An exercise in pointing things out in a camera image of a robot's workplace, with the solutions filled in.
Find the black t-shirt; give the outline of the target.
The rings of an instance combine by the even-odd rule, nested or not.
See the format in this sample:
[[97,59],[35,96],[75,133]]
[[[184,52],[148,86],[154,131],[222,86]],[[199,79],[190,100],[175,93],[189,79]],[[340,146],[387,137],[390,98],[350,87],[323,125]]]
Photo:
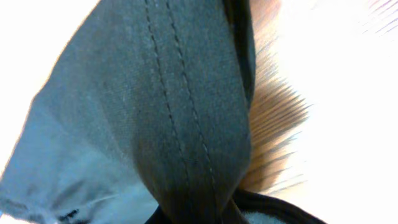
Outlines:
[[1,210],[34,223],[318,223],[238,187],[255,71],[248,1],[100,1],[32,101]]

